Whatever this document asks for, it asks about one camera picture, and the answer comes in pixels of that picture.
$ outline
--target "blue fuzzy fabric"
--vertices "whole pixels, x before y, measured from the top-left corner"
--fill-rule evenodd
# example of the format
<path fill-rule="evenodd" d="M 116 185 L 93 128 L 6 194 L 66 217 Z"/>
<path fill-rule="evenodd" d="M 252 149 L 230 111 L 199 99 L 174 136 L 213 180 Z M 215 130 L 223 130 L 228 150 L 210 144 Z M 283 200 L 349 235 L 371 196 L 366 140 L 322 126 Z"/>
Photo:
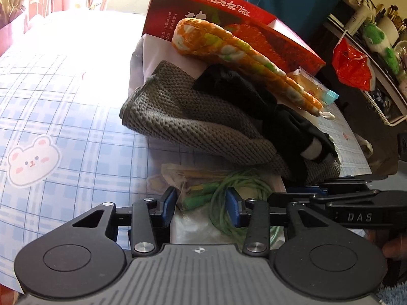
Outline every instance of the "blue fuzzy fabric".
<path fill-rule="evenodd" d="M 380 289 L 378 296 L 387 305 L 407 304 L 407 284 L 403 283 L 395 287 L 386 287 Z"/>

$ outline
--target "potted plant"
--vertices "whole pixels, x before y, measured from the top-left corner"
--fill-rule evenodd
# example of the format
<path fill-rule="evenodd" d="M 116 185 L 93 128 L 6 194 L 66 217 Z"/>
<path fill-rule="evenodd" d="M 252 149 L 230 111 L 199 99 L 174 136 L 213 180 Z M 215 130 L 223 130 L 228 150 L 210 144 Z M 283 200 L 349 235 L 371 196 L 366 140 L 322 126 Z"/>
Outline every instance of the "potted plant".
<path fill-rule="evenodd" d="M 36 0 L 0 0 L 0 56 L 24 34 L 27 2 Z"/>

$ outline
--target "pink flower pot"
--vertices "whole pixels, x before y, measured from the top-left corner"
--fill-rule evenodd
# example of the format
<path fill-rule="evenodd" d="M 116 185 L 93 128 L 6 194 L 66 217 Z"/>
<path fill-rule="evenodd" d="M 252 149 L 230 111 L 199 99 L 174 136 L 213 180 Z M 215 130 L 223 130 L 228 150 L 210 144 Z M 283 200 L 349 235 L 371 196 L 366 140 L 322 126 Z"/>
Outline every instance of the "pink flower pot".
<path fill-rule="evenodd" d="M 27 14 L 23 12 L 11 23 L 0 29 L 0 56 L 24 34 Z"/>

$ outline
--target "gray ribbed plate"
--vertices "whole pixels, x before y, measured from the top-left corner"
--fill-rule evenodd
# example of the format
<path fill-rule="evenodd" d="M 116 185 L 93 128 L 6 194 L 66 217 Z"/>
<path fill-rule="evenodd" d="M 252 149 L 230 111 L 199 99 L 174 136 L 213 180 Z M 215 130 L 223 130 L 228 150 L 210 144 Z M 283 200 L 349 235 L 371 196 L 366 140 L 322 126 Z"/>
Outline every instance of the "gray ribbed plate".
<path fill-rule="evenodd" d="M 33 296 L 21 305 L 50 305 Z M 232 244 L 166 245 L 133 260 L 122 278 L 98 294 L 64 305 L 377 305 L 373 296 L 350 302 L 312 300 L 287 288 L 264 258 L 240 254 Z"/>

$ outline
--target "black cloth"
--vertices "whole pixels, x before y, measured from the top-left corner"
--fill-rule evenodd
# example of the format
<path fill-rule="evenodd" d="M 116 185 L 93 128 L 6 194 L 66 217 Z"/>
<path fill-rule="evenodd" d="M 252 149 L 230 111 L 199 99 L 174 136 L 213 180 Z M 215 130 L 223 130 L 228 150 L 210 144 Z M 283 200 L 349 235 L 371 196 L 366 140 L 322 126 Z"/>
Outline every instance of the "black cloth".
<path fill-rule="evenodd" d="M 322 145 L 314 162 L 321 163 L 329 154 L 338 157 L 328 134 L 321 132 L 293 109 L 277 104 L 277 99 L 263 86 L 254 86 L 222 64 L 209 66 L 195 81 L 193 89 L 224 99 L 250 117 L 262 120 L 262 135 L 272 142 L 288 165 L 292 177 L 300 184 L 308 176 L 301 153 L 314 138 Z"/>

